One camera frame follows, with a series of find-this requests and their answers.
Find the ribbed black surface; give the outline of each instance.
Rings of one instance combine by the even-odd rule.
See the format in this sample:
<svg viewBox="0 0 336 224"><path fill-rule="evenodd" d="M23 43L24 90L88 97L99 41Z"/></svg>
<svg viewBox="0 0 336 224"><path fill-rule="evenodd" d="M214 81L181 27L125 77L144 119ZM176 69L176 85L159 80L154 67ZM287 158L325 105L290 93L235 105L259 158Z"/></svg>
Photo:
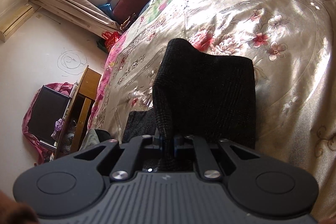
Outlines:
<svg viewBox="0 0 336 224"><path fill-rule="evenodd" d="M219 224L316 223L306 215L291 220L260 219L238 208L217 183L199 180L195 173L138 173L133 180L113 184L93 208L45 224Z"/></svg>

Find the black monitor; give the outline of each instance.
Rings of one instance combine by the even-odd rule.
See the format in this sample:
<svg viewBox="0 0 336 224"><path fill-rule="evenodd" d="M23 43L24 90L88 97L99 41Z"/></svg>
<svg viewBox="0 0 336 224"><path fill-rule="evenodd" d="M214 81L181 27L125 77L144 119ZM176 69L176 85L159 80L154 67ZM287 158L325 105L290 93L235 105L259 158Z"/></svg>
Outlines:
<svg viewBox="0 0 336 224"><path fill-rule="evenodd" d="M63 118L67 108L69 96L43 86L36 98L28 122L29 133L39 140L54 145L51 137L55 129L55 122Z"/></svg>

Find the satin bedspread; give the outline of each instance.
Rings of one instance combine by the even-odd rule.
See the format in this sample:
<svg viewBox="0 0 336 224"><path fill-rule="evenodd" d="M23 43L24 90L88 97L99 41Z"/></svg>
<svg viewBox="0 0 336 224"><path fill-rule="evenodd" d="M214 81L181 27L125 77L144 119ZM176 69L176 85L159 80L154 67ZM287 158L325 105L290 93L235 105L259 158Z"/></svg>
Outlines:
<svg viewBox="0 0 336 224"><path fill-rule="evenodd" d="M248 57L256 149L312 173L320 187L312 214L330 217L336 213L335 24L336 0L155 0L112 48L89 127L121 140L128 113L152 107L170 39L185 38L208 54Z"/></svg>

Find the air conditioner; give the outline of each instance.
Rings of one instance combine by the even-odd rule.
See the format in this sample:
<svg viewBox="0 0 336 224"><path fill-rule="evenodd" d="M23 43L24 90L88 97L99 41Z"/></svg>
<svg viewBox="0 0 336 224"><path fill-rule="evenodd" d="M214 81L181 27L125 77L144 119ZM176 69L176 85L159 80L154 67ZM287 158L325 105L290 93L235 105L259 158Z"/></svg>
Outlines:
<svg viewBox="0 0 336 224"><path fill-rule="evenodd" d="M17 8L14 12L0 19L0 40L6 41L8 38L32 16L34 9L30 4L25 4Z"/></svg>

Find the white curtain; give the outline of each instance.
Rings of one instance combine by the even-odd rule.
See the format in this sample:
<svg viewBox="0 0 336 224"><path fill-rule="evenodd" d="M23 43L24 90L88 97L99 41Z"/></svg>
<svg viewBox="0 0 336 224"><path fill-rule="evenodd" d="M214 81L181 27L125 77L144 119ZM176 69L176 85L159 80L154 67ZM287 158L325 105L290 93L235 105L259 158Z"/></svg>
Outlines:
<svg viewBox="0 0 336 224"><path fill-rule="evenodd" d="M117 22L111 20L88 0L30 0L102 37L105 32L120 31Z"/></svg>

